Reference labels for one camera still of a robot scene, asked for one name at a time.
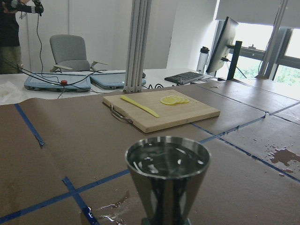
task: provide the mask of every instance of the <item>red button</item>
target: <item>red button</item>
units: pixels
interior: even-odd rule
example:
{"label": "red button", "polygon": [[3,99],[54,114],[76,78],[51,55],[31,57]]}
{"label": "red button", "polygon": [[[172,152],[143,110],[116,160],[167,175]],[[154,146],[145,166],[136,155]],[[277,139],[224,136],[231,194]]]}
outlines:
{"label": "red button", "polygon": [[66,81],[66,80],[61,80],[60,83],[61,83],[61,85],[65,86],[65,85],[68,84],[68,81]]}

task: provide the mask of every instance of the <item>metal cup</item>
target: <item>metal cup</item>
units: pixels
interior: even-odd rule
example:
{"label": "metal cup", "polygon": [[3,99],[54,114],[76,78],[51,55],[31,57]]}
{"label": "metal cup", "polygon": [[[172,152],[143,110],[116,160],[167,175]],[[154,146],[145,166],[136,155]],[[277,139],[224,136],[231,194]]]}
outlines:
{"label": "metal cup", "polygon": [[210,163],[198,142],[153,137],[133,144],[125,161],[147,214],[142,225],[187,225],[188,213]]}

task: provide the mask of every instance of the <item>lemon slice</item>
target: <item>lemon slice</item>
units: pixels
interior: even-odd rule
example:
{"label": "lemon slice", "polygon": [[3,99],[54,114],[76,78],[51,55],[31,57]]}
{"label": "lemon slice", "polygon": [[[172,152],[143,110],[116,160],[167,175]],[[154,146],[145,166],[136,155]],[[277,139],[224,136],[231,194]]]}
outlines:
{"label": "lemon slice", "polygon": [[169,96],[162,97],[160,99],[160,102],[165,105],[175,105],[175,104],[188,103],[189,100],[186,97],[169,95]]}
{"label": "lemon slice", "polygon": [[165,105],[174,105],[177,103],[177,98],[174,96],[165,96],[160,99],[160,102]]}
{"label": "lemon slice", "polygon": [[176,95],[169,95],[168,97],[174,97],[176,98],[176,103],[181,103],[184,101],[183,97],[176,96]]}
{"label": "lemon slice", "polygon": [[184,101],[182,103],[188,103],[189,100],[186,97],[183,97]]}

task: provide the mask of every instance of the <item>office chair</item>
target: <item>office chair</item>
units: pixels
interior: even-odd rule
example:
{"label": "office chair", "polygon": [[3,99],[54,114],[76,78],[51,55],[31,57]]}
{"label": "office chair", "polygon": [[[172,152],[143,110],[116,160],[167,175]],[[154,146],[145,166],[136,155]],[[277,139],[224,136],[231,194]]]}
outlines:
{"label": "office chair", "polygon": [[87,61],[85,42],[80,36],[58,34],[50,37],[50,46],[55,60],[55,65],[50,72],[59,69],[61,72],[93,70],[97,63],[108,65],[105,62],[93,61],[90,64]]}

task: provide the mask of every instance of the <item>water bottle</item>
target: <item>water bottle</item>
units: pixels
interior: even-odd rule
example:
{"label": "water bottle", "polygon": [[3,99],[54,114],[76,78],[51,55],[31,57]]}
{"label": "water bottle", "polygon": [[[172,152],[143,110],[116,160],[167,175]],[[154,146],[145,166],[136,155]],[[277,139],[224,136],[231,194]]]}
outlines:
{"label": "water bottle", "polygon": [[207,64],[208,52],[209,52],[209,49],[207,47],[203,46],[200,49],[200,56],[199,56],[197,71],[202,75],[205,72],[205,65]]}

